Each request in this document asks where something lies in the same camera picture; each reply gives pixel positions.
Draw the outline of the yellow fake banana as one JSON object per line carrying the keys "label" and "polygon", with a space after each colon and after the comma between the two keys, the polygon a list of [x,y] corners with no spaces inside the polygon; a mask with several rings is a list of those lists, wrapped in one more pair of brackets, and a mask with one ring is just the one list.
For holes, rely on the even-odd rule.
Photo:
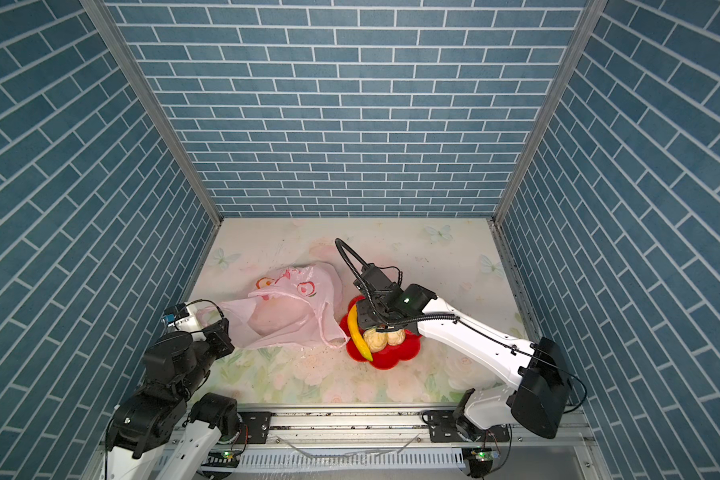
{"label": "yellow fake banana", "polygon": [[369,346],[367,345],[366,341],[364,340],[363,335],[360,332],[359,326],[358,326],[358,312],[357,312],[357,305],[353,305],[347,316],[347,326],[350,332],[350,337],[355,345],[355,348],[358,350],[360,355],[367,360],[368,362],[373,361],[372,352],[370,351]]}

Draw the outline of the pink plastic bag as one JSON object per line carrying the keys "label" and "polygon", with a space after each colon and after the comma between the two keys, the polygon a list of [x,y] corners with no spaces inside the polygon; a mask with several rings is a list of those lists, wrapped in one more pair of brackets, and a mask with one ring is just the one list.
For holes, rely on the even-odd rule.
{"label": "pink plastic bag", "polygon": [[343,286],[324,262],[273,270],[246,297],[221,302],[228,336],[237,349],[280,346],[341,348],[348,336],[339,326]]}

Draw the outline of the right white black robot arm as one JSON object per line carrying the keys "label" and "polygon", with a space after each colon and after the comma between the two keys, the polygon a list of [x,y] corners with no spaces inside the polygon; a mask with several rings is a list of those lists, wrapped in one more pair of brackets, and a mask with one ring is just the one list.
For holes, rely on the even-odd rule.
{"label": "right white black robot arm", "polygon": [[402,330],[438,341],[492,371],[501,387],[467,391],[459,403],[457,421],[465,428],[514,423],[539,437],[556,437],[574,374],[553,340],[532,342],[500,332],[416,284],[357,300],[349,308],[347,327],[358,334]]}

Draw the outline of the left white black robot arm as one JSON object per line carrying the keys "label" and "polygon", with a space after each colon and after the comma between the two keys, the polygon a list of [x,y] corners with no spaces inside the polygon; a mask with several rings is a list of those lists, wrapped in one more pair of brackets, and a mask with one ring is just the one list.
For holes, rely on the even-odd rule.
{"label": "left white black robot arm", "polygon": [[145,351],[145,379],[117,407],[106,430],[103,479],[149,478],[178,424],[184,433],[159,479],[193,478],[219,441],[239,438],[235,399],[207,393],[188,405],[213,363],[234,351],[227,319],[198,333],[199,340],[192,332],[169,332]]}

